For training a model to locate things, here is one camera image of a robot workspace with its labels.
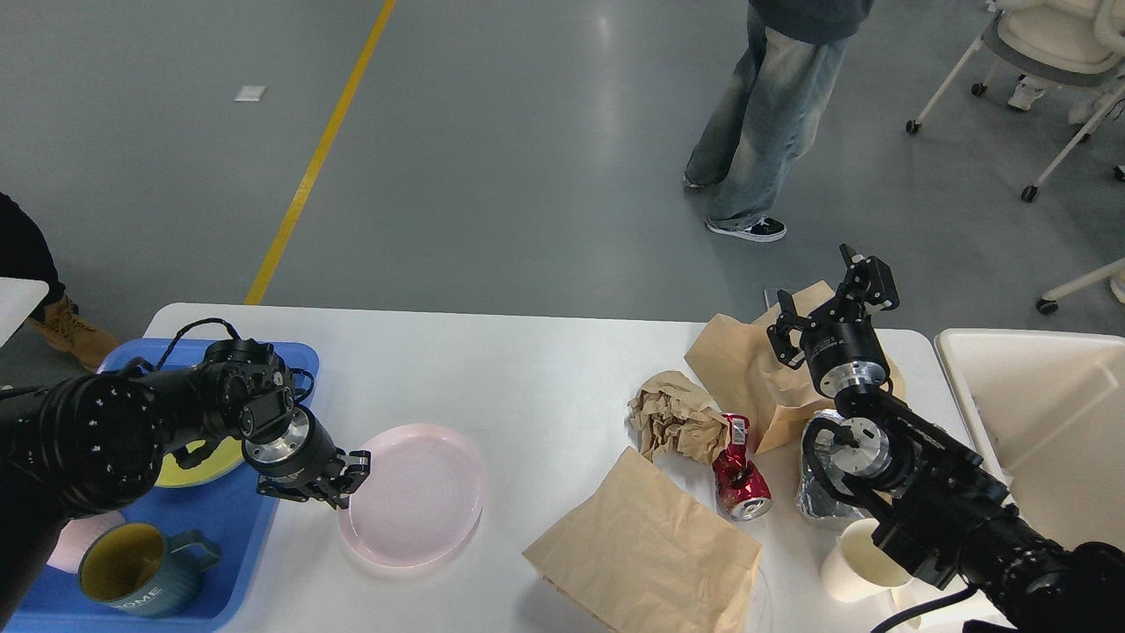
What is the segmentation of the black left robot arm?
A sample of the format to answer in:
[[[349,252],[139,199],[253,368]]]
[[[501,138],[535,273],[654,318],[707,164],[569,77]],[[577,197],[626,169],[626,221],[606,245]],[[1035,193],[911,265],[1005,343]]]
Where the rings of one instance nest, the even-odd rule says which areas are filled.
[[[122,369],[51,389],[3,394],[3,620],[11,620],[73,519],[116,512],[156,485],[163,459],[191,469],[226,438],[258,473],[256,492],[346,509],[371,471],[368,450],[338,447],[273,345],[213,342],[200,363]]]

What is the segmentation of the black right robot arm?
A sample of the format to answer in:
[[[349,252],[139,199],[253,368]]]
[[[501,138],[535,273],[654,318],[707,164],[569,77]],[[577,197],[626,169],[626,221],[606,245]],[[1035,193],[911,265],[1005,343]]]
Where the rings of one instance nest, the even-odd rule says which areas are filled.
[[[788,291],[767,331],[785,367],[806,367],[837,417],[816,414],[801,455],[829,496],[878,519],[873,544],[925,584],[966,585],[880,622],[878,630],[983,593],[1009,632],[1110,632],[1122,623],[1122,552],[1107,543],[1065,549],[1008,501],[982,456],[924,421],[889,388],[872,311],[899,304],[892,270],[840,245],[847,272],[831,299],[803,316]]]

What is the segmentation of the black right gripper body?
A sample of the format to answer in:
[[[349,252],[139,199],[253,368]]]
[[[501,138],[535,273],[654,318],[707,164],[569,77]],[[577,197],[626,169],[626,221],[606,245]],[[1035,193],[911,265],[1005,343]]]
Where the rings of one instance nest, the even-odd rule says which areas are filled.
[[[889,362],[868,317],[843,322],[804,317],[799,322],[796,367],[804,365],[816,392],[832,399],[844,389],[888,385]]]

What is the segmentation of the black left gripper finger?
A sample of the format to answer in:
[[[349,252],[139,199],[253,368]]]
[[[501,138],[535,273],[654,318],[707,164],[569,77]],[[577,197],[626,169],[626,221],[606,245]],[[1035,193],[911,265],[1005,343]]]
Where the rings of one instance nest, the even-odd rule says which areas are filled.
[[[264,474],[258,476],[256,494],[288,501],[325,501],[334,510],[349,508],[352,477],[320,476],[306,483],[278,483]]]
[[[353,450],[343,453],[338,449],[335,456],[325,465],[325,485],[333,498],[346,498],[357,492],[371,472],[371,453],[369,450]]]

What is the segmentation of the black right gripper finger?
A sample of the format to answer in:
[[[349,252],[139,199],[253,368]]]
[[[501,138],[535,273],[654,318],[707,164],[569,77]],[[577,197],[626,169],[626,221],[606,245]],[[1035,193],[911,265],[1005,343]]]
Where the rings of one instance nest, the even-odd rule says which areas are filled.
[[[848,244],[840,245],[847,270],[832,298],[813,309],[816,324],[867,322],[873,311],[893,311],[900,305],[896,277],[883,260],[864,256]]]
[[[808,327],[808,319],[798,313],[795,300],[792,293],[785,289],[777,289],[777,317],[775,324],[766,328],[773,353],[783,364],[791,369],[800,368],[804,361],[804,351],[793,345],[792,333],[804,331]]]

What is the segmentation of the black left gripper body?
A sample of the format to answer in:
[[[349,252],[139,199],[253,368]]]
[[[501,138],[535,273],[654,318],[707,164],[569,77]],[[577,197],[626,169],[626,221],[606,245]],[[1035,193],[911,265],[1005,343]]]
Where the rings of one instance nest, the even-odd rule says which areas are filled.
[[[242,441],[242,456],[258,473],[256,492],[340,492],[343,452],[306,406],[278,438]]]

